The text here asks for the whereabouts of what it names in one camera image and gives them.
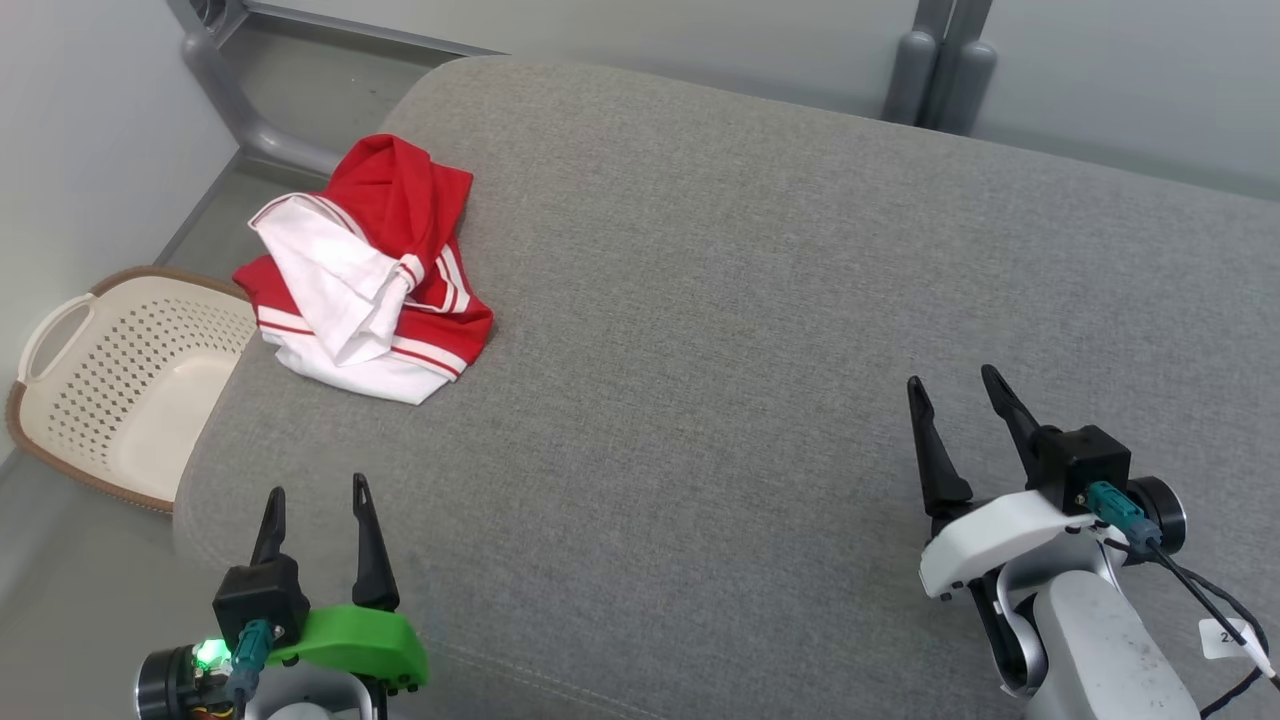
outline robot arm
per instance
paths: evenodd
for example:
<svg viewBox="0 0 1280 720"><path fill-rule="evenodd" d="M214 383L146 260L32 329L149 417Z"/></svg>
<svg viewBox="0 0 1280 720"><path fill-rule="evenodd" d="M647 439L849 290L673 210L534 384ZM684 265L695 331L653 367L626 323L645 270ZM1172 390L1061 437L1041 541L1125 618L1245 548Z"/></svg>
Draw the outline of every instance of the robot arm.
<svg viewBox="0 0 1280 720"><path fill-rule="evenodd" d="M399 592L364 475L355 475L352 489L360 529L352 603L311 609L298 564L280 551L284 489L275 488L250 564L228 570L214 597L223 637L148 655L134 689L140 720L314 715L294 707L303 700L321 711L388 720L389 696L426 684L426 651L394 612Z"/></svg>
<svg viewBox="0 0 1280 720"><path fill-rule="evenodd" d="M1029 698L1032 720L1199 717L1115 573L1155 559L1180 575L1169 559L1185 541L1176 495L1157 478L1129 479L1129 450L1100 428L1039 425L995 368L983 366L982 377L1027 470L1027 489L975 502L947 456L923 383L911 378L911 429L933 536L920 557L924 592L948 601L969 589L1002 687ZM1270 670L1265 655L1256 657Z"/></svg>

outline gray sofa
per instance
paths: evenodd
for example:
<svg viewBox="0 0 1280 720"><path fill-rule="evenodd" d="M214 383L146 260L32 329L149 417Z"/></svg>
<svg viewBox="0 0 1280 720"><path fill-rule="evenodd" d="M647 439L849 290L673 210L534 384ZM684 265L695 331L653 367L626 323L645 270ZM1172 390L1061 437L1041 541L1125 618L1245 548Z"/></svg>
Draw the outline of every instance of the gray sofa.
<svg viewBox="0 0 1280 720"><path fill-rule="evenodd" d="M488 350L408 407L255 341L174 521L186 556L243 562L283 484L306 592L347 601L365 473L433 664L393 710L1016 717L968 596L916 579L909 375L978 493L1021 488L983 363L1132 447L1189 510L1184 562L1280 628L1280 205L512 58L431 72L385 129L475 173ZM1123 582L1201 703L1244 674L1199 656L1172 578Z"/></svg>

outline black cable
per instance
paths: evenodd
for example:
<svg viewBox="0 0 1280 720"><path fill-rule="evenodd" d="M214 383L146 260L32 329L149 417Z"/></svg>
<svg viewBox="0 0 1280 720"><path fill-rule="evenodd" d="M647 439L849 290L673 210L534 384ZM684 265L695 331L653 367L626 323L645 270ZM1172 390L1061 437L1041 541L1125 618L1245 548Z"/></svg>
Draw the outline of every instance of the black cable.
<svg viewBox="0 0 1280 720"><path fill-rule="evenodd" d="M1233 625L1231 621L1226 619L1226 615L1222 615L1222 611L1219 610L1216 605L1213 605L1213 601L1204 597L1204 591L1199 589L1199 585L1197 585L1194 582L1192 582L1190 578L1187 577L1187 573L1184 573L1183 569L1176 562L1174 562L1174 559L1165 552L1165 548L1160 547L1160 541L1157 541L1156 538L1148 538L1147 547L1151 548L1152 553L1155 553L1156 562L1164 565L1165 569L1172 573L1174 577L1178 578L1180 583L1187 585L1187 589L1190 591L1193 596L1196 596L1196 600L1204 606L1204 610L1208 610L1208 614L1212 615L1215 620L1217 620L1217 624L1221 625L1222 629L1226 630L1229 635L1231 635L1231 639L1235 641L1235 644L1244 646L1249 642L1244 638L1244 635L1240 634L1240 630L1236 630L1235 625Z"/></svg>
<svg viewBox="0 0 1280 720"><path fill-rule="evenodd" d="M1234 597L1231 597L1231 594L1229 592L1226 592L1222 588L1215 585L1213 583L1206 580L1199 574L1193 573L1192 570L1188 570L1187 568L1183 568L1183 573L1185 573L1188 578L1190 578L1190 579L1196 580L1197 583L1199 583L1201 585L1203 585L1204 589L1207 589L1208 592L1211 592L1211 593L1216 594L1217 597L1225 600L1226 603L1231 606L1231 610L1234 610L1236 614L1239 614L1240 619L1243 619L1245 623L1248 623L1253 628L1253 633L1258 637L1258 647L1262 648L1263 655L1268 655L1271 652L1271 646L1267 643L1267 634L1265 632L1262 632L1262 624L1258 623L1258 619L1254 618L1253 614L1249 612L1249 610L1247 607L1244 607L1243 605L1240 605L1240 601L1235 600ZM1203 720L1204 717L1208 717L1210 715L1217 712L1219 710L1222 710L1224 707L1226 707L1226 703L1229 703L1233 700L1235 700L1235 698L1240 697L1242 694L1244 694L1244 692L1248 691L1253 685L1253 683L1257 682L1257 679L1261 678L1261 676L1262 676L1262 670L1254 667L1234 688L1226 691L1225 693L1222 693L1221 697L1219 697L1213 702L1206 705L1204 708L1201 710L1201 720ZM1276 678L1272 678L1271 683L1276 684Z"/></svg>
<svg viewBox="0 0 1280 720"><path fill-rule="evenodd" d="M1106 538L1106 539L1102 541L1102 543L1106 544L1106 546L1108 546L1108 547L1114 547L1116 550L1124 551L1124 552L1133 552L1132 547L1129 547L1128 544L1125 544L1125 543L1123 543L1120 541L1112 539L1112 538ZM1201 575L1199 573L1196 573L1193 570L1188 570L1187 568L1183 568L1181 565L1178 565L1176 562L1174 562L1174 560L1171 557L1169 557L1167 553L1164 552L1164 548L1158 548L1157 547L1157 550L1160 550L1160 553L1157 555L1157 561L1160 561L1160 557L1162 556L1171 565L1174 565L1174 568L1176 568L1176 570L1169 568L1169 565L1166 565L1165 562L1160 562L1164 568L1170 569L1170 571L1172 571L1175 577L1178 577L1179 573L1181 573L1183 575L1190 578L1192 580L1194 580L1196 583L1198 583L1201 587L1203 587L1208 592L1211 592L1211 593L1216 594L1217 597L1225 600L1226 603L1231 606L1231 610L1234 610L1236 614L1239 614L1240 619L1243 619L1245 623L1249 624L1249 626L1253 628L1253 633L1258 638L1258 647L1262 648L1262 653L1263 655L1270 655L1271 653L1271 646L1270 646L1270 643L1267 643L1267 634L1262 630L1262 624L1258 623L1258 619L1254 618L1252 612L1249 612L1248 607L1244 607L1244 605L1240 603L1240 601L1235 600L1235 597L1233 597L1231 593L1229 593L1229 592L1224 591L1222 588L1215 585L1213 583L1206 580L1204 577ZM1193 592L1193 594L1197 594L1197 597L1203 597L1199 593L1194 593ZM1226 691L1225 693L1222 693L1221 697L1219 697L1213 702L1206 705L1201 710L1201 720L1204 720L1210 715L1217 712L1219 710L1222 710L1224 707L1226 707L1226 705L1229 702L1231 702L1233 700L1235 700L1235 698L1240 697L1242 694L1244 694L1245 691L1248 691L1253 685L1253 683L1257 682L1257 679L1261 678L1261 676L1262 676L1262 670L1258 669L1258 667L1254 667L1248 675L1244 676L1243 680L1240 680L1239 683L1236 683L1234 688ZM1280 676L1271 678L1271 684L1275 685L1276 689L1280 689Z"/></svg>

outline cable label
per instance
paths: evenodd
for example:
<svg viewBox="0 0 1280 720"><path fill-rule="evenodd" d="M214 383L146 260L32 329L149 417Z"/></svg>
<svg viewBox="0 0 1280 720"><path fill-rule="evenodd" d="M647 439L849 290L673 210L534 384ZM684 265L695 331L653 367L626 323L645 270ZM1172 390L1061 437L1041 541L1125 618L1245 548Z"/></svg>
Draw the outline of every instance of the cable label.
<svg viewBox="0 0 1280 720"><path fill-rule="evenodd" d="M1249 641L1251 644L1257 644L1258 635L1253 633L1253 626L1240 620L1239 618L1228 618L1236 630ZM1208 660L1217 660L1220 657L1249 657L1243 647L1235 643L1230 634L1222 629L1222 625L1217 624L1217 620L1212 618L1206 618L1201 620L1201 646L1204 650L1204 657Z"/></svg>

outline folded clothing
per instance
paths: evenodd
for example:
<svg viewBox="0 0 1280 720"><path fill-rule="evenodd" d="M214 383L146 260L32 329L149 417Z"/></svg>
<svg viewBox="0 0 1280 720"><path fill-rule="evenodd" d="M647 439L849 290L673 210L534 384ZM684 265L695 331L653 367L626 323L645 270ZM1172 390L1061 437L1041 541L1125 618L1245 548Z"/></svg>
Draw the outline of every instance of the folded clothing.
<svg viewBox="0 0 1280 720"><path fill-rule="evenodd" d="M316 193L250 220L269 255L236 272L291 370L419 404L475 361L493 313L471 292L456 228L471 174L390 135L361 140Z"/></svg>

